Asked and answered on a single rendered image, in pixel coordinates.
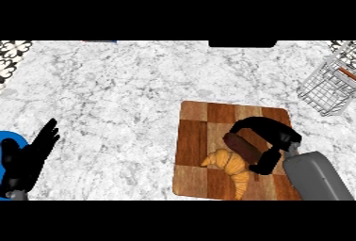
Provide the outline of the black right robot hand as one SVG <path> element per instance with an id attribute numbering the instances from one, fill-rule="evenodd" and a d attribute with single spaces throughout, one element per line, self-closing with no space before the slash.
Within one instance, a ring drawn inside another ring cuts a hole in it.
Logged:
<path id="1" fill-rule="evenodd" d="M 293 152 L 297 149 L 302 142 L 302 135 L 288 125 L 266 117 L 248 117 L 238 120 L 229 133 L 238 135 L 238 132 L 244 128 L 250 128 L 251 131 L 272 144 L 272 147 L 262 153 L 257 164 L 251 165 L 248 163 L 250 171 L 262 175 L 271 175 L 281 158 L 279 151 Z"/>

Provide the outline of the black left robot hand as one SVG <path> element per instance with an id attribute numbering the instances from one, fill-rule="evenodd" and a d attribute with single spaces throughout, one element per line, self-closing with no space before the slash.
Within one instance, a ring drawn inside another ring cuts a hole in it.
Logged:
<path id="1" fill-rule="evenodd" d="M 50 119 L 40 129 L 34 142 L 22 149 L 11 138 L 2 141 L 2 165 L 6 170 L 0 184 L 2 198 L 8 198 L 6 193 L 14 190 L 31 192 L 45 161 L 59 140 L 56 125 L 56 119 Z"/>

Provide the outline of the dark brown sweet potato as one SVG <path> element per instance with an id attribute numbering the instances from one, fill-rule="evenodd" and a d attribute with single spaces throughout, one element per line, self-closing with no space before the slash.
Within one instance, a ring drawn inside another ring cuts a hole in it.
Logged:
<path id="1" fill-rule="evenodd" d="M 226 133 L 223 137 L 223 141 L 226 146 L 243 156 L 245 161 L 251 165 L 256 165 L 262 157 L 262 152 L 247 142 L 247 140 L 237 134 Z"/>

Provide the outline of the wooden cutting board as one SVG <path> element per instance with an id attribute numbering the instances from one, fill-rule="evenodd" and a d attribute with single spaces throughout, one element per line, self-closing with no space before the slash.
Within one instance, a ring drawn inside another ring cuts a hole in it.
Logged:
<path id="1" fill-rule="evenodd" d="M 176 195 L 217 200 L 235 199 L 235 186 L 225 171 L 214 166 L 203 167 L 201 163 L 211 152 L 226 149 L 223 136 L 235 121 L 251 116 L 268 117 L 291 126 L 288 111 L 282 108 L 182 102 L 173 179 Z M 271 175 L 250 173 L 243 201 L 300 201 L 282 162 L 284 157 L 279 158 Z"/>

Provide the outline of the blue round object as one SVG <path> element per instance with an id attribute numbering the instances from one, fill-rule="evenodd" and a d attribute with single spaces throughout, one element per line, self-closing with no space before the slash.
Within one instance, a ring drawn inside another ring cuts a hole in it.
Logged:
<path id="1" fill-rule="evenodd" d="M 25 140 L 22 135 L 19 135 L 18 133 L 15 133 L 12 131 L 0 131 L 0 184 L 2 184 L 5 173 L 6 173 L 6 170 L 2 165 L 2 141 L 6 138 L 11 138 L 17 142 L 19 149 L 22 149 L 28 145 L 28 141 Z"/>

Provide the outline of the golden croissant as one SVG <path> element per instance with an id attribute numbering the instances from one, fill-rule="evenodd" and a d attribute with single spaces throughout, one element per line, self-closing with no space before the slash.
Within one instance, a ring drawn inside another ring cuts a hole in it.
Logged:
<path id="1" fill-rule="evenodd" d="M 226 149 L 217 149 L 204 158 L 201 166 L 214 166 L 225 171 L 234 182 L 235 199 L 243 199 L 250 181 L 250 172 L 243 156 L 238 153 L 229 152 Z"/>

